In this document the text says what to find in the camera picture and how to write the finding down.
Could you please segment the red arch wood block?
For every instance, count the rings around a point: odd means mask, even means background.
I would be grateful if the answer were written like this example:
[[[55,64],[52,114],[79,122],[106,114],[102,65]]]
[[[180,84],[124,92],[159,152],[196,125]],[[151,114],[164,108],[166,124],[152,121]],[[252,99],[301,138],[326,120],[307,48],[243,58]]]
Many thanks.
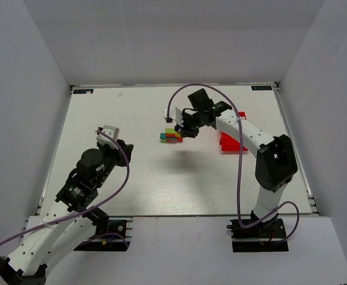
[[[166,139],[167,143],[181,143],[183,141],[182,138],[173,138],[173,137],[169,137]]]

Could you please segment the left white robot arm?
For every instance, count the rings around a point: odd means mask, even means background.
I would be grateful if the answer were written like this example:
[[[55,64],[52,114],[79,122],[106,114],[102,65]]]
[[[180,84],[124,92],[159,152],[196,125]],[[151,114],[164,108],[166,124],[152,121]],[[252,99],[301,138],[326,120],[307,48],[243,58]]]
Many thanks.
[[[92,202],[115,167],[130,167],[133,148],[123,140],[99,137],[96,148],[81,155],[40,224],[16,250],[0,256],[4,282],[45,284],[47,273],[81,243],[108,236],[125,239],[119,226]]]

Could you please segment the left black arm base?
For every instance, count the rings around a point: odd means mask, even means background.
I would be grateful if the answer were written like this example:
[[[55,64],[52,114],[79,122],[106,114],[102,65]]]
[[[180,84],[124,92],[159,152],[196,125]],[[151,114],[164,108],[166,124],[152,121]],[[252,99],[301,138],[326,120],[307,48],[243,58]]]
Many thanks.
[[[133,234],[132,217],[115,217],[109,220],[106,233],[96,234],[79,244],[74,251],[126,252]]]

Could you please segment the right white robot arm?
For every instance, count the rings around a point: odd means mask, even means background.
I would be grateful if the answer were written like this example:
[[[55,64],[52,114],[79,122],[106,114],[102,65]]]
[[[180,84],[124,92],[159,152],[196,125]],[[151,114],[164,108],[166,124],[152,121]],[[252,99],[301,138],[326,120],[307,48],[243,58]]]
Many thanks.
[[[237,140],[254,156],[258,198],[250,214],[251,223],[238,223],[242,229],[263,232],[277,219],[284,206],[283,192],[298,171],[292,141],[285,134],[274,136],[248,122],[224,93],[220,93],[223,100],[215,103],[206,92],[209,85],[199,86],[188,96],[191,113],[168,104],[164,118],[167,123],[175,122],[176,132],[184,138],[195,138],[200,128],[210,126]]]

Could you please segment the light green block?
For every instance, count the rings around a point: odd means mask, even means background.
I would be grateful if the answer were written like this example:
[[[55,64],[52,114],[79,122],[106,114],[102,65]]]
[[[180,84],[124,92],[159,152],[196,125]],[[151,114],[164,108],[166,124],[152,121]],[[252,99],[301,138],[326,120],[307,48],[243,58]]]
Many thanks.
[[[176,131],[175,131],[174,128],[166,128],[166,129],[165,129],[165,133],[166,133],[166,134],[175,134]]]

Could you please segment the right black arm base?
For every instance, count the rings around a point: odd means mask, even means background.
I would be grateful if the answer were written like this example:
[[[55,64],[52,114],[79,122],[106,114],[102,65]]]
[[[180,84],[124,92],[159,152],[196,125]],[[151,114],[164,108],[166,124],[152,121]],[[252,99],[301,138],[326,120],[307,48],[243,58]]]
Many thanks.
[[[282,239],[286,238],[286,230],[281,218],[275,220],[263,230],[257,226],[243,229],[239,225],[238,219],[230,220],[226,228],[231,234],[233,253],[289,251],[288,242],[280,242]]]

